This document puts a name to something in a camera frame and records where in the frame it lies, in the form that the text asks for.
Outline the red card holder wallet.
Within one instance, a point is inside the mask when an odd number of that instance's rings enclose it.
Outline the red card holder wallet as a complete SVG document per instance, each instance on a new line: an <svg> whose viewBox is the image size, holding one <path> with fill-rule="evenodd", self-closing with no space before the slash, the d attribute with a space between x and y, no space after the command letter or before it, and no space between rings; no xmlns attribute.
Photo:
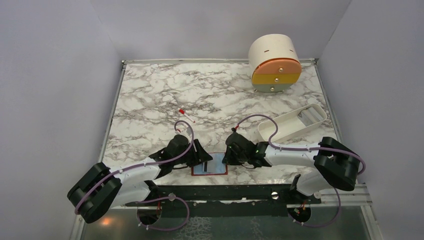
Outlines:
<svg viewBox="0 0 424 240"><path fill-rule="evenodd" d="M228 166L223 163L224 152L211 152L212 160L191 168L192 176L222 176L228 174Z"/></svg>

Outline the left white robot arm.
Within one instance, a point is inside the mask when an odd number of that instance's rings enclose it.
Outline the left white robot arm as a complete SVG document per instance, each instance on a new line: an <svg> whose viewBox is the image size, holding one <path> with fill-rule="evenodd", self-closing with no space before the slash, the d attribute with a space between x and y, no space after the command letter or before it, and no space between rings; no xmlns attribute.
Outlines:
<svg viewBox="0 0 424 240"><path fill-rule="evenodd" d="M213 160L198 139L177 134L168 145L139 163L112 169L94 164L69 190L67 199L76 214L88 224L99 220L110 208L141 201L152 205L157 200L153 181L171 173L176 165L195 167Z"/></svg>

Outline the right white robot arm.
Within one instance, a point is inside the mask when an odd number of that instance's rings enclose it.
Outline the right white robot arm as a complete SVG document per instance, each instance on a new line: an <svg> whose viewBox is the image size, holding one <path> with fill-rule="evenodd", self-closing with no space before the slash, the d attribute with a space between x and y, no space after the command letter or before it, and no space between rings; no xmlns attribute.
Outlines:
<svg viewBox="0 0 424 240"><path fill-rule="evenodd" d="M252 165L254 168L292 165L310 168L311 172L295 177L288 190L289 199L300 204L314 193L335 188L355 189L362 159L332 137L306 145L283 145L268 141L254 143L234 132L225 141L222 162L230 166Z"/></svg>

